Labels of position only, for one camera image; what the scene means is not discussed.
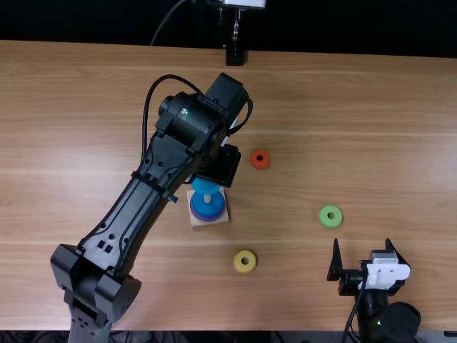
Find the wood grain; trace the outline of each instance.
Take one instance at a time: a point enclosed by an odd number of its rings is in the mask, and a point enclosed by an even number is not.
[[[326,281],[333,238],[357,267],[392,239],[412,266],[394,298],[421,329],[457,329],[457,61],[252,51],[242,68],[203,49],[0,42],[0,329],[68,329],[49,258],[109,210],[137,167],[141,115],[163,74],[207,89],[225,71],[254,101],[231,138],[243,157],[231,222],[194,232],[182,186],[141,248],[143,282],[116,329],[341,330],[353,300]],[[186,90],[168,81],[160,101]],[[271,168],[250,166],[253,150]],[[326,230],[318,210],[338,205]],[[237,251],[258,256],[235,271]]]

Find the black robotic arm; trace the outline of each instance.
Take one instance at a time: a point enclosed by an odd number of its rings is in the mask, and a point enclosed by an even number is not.
[[[146,148],[151,95],[165,79],[178,79],[196,94],[168,96]],[[230,129],[245,104],[245,121]],[[51,266],[71,312],[69,342],[107,342],[138,294],[141,282],[129,275],[139,248],[174,192],[195,176],[230,187],[241,154],[221,147],[252,111],[252,101],[237,80],[219,75],[206,94],[179,76],[166,75],[151,87],[144,110],[141,163],[109,213],[77,246],[60,244]]]

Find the black cable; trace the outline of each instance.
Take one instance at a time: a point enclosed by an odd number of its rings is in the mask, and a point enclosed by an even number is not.
[[[195,178],[197,177],[197,173],[193,173],[188,181],[183,182],[183,184],[191,184],[194,182]]]
[[[169,12],[165,15],[165,17],[162,19],[161,23],[159,24],[159,26],[157,26],[157,29],[156,29],[156,32],[154,32],[154,35],[152,37],[152,40],[151,40],[151,43],[149,43],[150,46],[153,46],[155,41],[156,41],[156,38],[157,38],[157,35],[159,35],[159,32],[160,30],[162,29],[162,26],[164,26],[164,24],[166,23],[166,21],[169,19],[170,15],[173,14],[173,12],[175,12],[175,10],[180,7],[180,5],[182,5],[184,2],[186,2],[186,0],[179,0],[177,3],[175,3],[173,5],[173,7],[170,8]]]
[[[279,332],[277,332],[277,331],[273,331],[273,332],[274,332],[274,333],[276,334],[276,336],[278,337],[278,341],[280,341],[280,343],[284,343],[283,337],[281,337],[281,335],[279,334]]]
[[[244,120],[243,120],[243,122],[241,124],[235,126],[232,129],[229,129],[227,131],[227,136],[231,136],[232,134],[235,134],[236,132],[238,132],[244,126],[245,123],[248,122],[249,118],[251,117],[254,105],[253,105],[252,100],[250,100],[249,98],[247,100],[247,103],[248,103],[248,114],[246,115],[246,118],[244,118]]]
[[[352,334],[354,335],[355,338],[360,339],[360,336],[358,336],[358,335],[354,332],[354,329],[353,329],[353,327],[352,327],[352,323],[351,323],[351,332],[352,332]]]
[[[156,87],[162,82],[167,79],[174,79],[186,84],[187,86],[191,87],[196,93],[203,94],[200,89],[198,89],[195,85],[193,85],[190,81],[187,81],[185,78],[182,78],[177,75],[168,74],[159,77],[152,85],[146,95],[146,101],[144,102],[144,111],[143,111],[143,150],[141,151],[141,160],[143,161],[144,155],[146,155],[147,150],[147,136],[148,136],[148,112],[149,112],[149,104],[151,103],[151,97],[156,89]]]
[[[353,343],[358,343],[357,340],[356,340],[356,339],[354,338],[354,336],[352,335],[352,333],[348,332],[348,336],[349,336],[349,338],[351,339],[351,341],[352,341]]]
[[[346,338],[349,333],[349,327],[351,326],[351,323],[354,319],[354,315],[356,314],[356,311],[358,309],[358,305],[360,304],[360,301],[362,300],[363,294],[365,293],[365,288],[366,288],[366,281],[368,277],[364,277],[362,281],[362,287],[360,288],[360,293],[358,294],[357,300],[354,303],[354,306],[352,308],[351,314],[349,315],[348,321],[346,322],[346,326],[343,331],[343,336],[341,338],[341,343],[346,343]]]

